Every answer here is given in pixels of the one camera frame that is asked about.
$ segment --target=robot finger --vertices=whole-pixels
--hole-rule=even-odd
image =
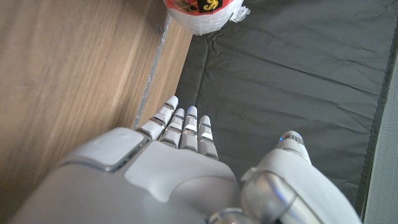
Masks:
[[[201,117],[198,131],[198,152],[204,156],[218,160],[216,146],[211,133],[210,118],[207,115]]]
[[[170,97],[160,108],[160,110],[144,123],[137,131],[140,131],[150,139],[158,139],[165,129],[167,123],[173,115],[174,110],[178,105],[178,98],[176,96]]]
[[[185,112],[181,108],[175,112],[170,124],[166,127],[166,130],[163,133],[163,136],[160,140],[161,142],[174,148],[178,147],[182,132],[182,124],[184,121],[184,114]]]
[[[197,117],[197,108],[194,106],[189,107],[182,129],[182,137],[180,143],[181,149],[190,149],[194,152],[198,152]]]

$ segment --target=robot fingertip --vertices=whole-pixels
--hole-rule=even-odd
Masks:
[[[193,116],[195,118],[198,117],[198,109],[196,108],[196,106],[190,106],[187,110],[187,116]]]

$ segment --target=white robotic hand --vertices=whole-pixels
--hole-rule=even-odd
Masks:
[[[116,128],[70,153],[11,222],[360,223],[299,133],[282,135],[241,192],[218,161],[209,117],[198,127],[197,109],[177,104],[172,96],[136,131]]]
[[[180,108],[171,119],[177,105],[178,98],[176,96],[170,97],[159,112],[137,130],[148,135],[151,139],[158,139],[163,133],[160,141],[164,144],[177,149],[189,149],[218,160],[211,133],[210,118],[204,115],[200,119],[198,129],[198,110],[196,107],[191,106],[187,111],[186,117],[184,116],[184,110]]]
[[[199,223],[240,206],[231,169],[218,161],[210,119],[184,115],[172,96],[136,131],[116,128],[51,171],[12,223]]]

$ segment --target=wooden surface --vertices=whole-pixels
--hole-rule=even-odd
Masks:
[[[172,95],[191,34],[160,0],[0,0],[0,223],[66,153]]]

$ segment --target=wrinkled fabric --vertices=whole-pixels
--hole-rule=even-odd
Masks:
[[[398,15],[395,1],[248,1],[239,24],[192,40],[177,88],[211,119],[236,177],[288,130],[354,204]]]

